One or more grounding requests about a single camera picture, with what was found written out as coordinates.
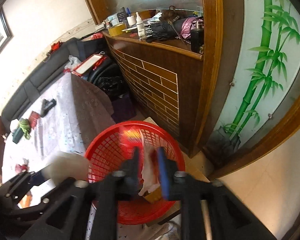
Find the red torn cigarette pack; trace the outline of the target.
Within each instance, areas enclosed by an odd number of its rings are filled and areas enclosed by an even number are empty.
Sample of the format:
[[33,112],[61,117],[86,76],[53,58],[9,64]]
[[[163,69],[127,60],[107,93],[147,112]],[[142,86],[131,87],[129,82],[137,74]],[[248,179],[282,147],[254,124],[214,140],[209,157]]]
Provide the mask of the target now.
[[120,147],[127,158],[132,158],[137,152],[138,180],[141,186],[139,196],[145,197],[160,187],[157,169],[156,150],[136,126],[120,128]]

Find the white plastic bag on sofa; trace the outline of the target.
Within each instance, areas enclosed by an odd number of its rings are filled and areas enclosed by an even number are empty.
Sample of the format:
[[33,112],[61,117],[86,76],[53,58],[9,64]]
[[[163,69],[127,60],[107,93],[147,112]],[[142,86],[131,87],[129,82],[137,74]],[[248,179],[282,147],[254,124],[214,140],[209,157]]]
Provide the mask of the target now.
[[68,62],[64,66],[65,72],[71,72],[74,68],[82,63],[77,57],[72,55],[70,55],[68,59]]

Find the yellow tape roll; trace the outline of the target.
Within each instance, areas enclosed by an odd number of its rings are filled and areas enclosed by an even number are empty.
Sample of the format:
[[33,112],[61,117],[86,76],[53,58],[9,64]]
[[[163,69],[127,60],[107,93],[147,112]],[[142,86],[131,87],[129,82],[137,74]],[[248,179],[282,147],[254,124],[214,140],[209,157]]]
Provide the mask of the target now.
[[109,35],[111,37],[119,36],[125,32],[126,25],[124,23],[119,23],[117,25],[111,26],[108,29]]

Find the red white gift box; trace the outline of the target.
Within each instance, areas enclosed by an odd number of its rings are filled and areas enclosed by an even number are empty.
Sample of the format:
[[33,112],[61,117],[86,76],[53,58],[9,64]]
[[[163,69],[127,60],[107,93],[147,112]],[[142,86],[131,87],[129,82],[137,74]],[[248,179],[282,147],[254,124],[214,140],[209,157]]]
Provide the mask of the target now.
[[91,68],[93,68],[93,66],[95,64],[101,62],[102,59],[104,59],[104,55],[103,54],[93,54],[90,57],[88,57],[85,61],[83,61],[82,63],[80,63],[79,65],[77,65],[71,71],[71,73],[75,74],[77,76],[82,76],[88,70],[90,70]]

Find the brown wooden cabinet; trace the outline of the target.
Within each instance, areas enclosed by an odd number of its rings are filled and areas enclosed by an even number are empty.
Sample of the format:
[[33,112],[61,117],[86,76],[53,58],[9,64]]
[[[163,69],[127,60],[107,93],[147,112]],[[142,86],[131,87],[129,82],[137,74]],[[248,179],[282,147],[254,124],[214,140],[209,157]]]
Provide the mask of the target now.
[[167,129],[184,151],[199,150],[215,91],[223,38],[223,0],[85,0],[95,23],[129,9],[141,17],[174,6],[204,16],[204,45],[195,53],[185,41],[142,41],[137,35],[106,35],[110,51],[123,68],[143,110]]

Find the red wrapper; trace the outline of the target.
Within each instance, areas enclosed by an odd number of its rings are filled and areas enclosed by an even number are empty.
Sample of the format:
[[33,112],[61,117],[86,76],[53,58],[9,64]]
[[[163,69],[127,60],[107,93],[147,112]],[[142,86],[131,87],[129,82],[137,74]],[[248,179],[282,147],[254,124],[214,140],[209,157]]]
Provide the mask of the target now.
[[23,164],[15,165],[15,172],[20,174],[21,172],[27,172],[29,170],[29,160],[23,159]]

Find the red plastic trash basket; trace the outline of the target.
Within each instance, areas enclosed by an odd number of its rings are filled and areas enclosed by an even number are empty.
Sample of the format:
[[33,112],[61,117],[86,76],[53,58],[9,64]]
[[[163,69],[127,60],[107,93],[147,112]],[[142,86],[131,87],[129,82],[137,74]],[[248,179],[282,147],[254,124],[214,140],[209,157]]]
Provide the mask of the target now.
[[[183,154],[178,143],[168,132],[149,122],[125,121],[105,129],[90,143],[85,153],[90,162],[89,182],[103,180],[106,175],[118,170],[125,160],[132,158],[132,154],[126,152],[121,145],[120,133],[124,128],[139,129],[149,144],[155,148],[162,146],[167,158],[175,161],[179,170],[185,171]],[[151,204],[143,197],[137,197],[130,202],[120,201],[117,221],[127,225],[150,223],[173,211],[176,203],[161,198]]]

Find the bamboo painted glass panel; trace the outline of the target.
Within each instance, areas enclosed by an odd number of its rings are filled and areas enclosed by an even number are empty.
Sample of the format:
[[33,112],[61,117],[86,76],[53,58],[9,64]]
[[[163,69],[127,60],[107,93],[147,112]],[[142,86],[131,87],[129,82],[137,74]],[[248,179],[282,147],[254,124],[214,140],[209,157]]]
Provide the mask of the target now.
[[290,0],[244,0],[233,85],[208,141],[230,156],[264,127],[300,70],[300,14]]

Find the green cloth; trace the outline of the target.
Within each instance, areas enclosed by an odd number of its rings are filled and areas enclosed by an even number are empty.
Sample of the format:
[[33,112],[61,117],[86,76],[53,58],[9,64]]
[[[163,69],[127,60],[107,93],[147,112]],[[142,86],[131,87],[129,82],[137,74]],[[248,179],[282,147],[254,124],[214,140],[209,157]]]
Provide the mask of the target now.
[[19,127],[23,131],[24,137],[29,140],[31,138],[30,133],[31,133],[31,126],[30,123],[27,119],[20,118],[19,120]]

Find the black leather sofa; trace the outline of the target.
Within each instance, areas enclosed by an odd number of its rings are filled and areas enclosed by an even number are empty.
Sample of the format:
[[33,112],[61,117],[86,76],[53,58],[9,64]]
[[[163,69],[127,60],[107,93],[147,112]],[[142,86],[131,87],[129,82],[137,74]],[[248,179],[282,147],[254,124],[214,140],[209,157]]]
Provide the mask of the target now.
[[10,133],[10,123],[19,119],[40,95],[63,75],[69,56],[78,57],[78,39],[71,38],[48,55],[18,87],[1,113],[6,133]]

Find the floral purple tablecloth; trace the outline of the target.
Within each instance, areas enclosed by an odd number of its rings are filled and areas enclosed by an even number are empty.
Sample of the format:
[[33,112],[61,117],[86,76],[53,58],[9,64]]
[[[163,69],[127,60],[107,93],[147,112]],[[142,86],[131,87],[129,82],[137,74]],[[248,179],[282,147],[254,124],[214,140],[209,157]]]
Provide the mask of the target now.
[[65,74],[23,114],[28,118],[38,112],[43,99],[55,99],[56,105],[45,117],[38,119],[29,140],[21,138],[18,144],[12,136],[6,140],[2,181],[7,182],[17,173],[16,164],[29,160],[29,171],[46,167],[57,152],[85,155],[95,137],[113,125],[114,109],[109,97],[95,85],[75,76]]

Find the red pouch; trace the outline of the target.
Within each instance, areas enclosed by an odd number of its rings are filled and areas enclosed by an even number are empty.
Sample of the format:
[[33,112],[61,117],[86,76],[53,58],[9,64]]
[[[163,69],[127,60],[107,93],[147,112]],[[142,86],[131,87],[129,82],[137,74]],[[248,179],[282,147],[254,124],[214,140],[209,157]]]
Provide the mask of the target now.
[[38,119],[40,119],[40,114],[32,111],[29,116],[29,124],[32,129],[36,127]]

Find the orange cardboard box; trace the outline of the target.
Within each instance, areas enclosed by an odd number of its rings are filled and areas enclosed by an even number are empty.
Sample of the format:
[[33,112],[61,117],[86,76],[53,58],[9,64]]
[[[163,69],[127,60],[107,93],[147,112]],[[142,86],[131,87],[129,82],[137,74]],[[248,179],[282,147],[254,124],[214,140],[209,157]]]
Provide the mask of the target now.
[[143,195],[143,198],[151,203],[154,204],[155,202],[161,200],[162,194],[161,194],[161,187],[157,188],[153,192],[149,193],[148,191]]

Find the green tissue box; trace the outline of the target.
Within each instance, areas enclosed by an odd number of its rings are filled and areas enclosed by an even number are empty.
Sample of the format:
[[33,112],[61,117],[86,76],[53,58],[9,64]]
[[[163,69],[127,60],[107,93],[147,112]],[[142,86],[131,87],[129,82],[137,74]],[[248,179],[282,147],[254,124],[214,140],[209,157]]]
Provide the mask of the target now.
[[10,123],[10,130],[12,132],[12,141],[18,144],[21,138],[24,136],[23,130],[19,126],[19,120],[14,119]]

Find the black toy pistol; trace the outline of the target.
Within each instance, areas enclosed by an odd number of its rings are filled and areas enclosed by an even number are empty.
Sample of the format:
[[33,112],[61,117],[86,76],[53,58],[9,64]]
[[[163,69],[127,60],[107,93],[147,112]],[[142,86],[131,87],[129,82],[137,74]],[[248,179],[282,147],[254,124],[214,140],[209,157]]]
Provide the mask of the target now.
[[56,100],[55,99],[51,99],[51,100],[46,100],[43,99],[42,100],[42,106],[41,106],[41,110],[40,110],[40,117],[43,118],[47,115],[47,113],[56,105]]

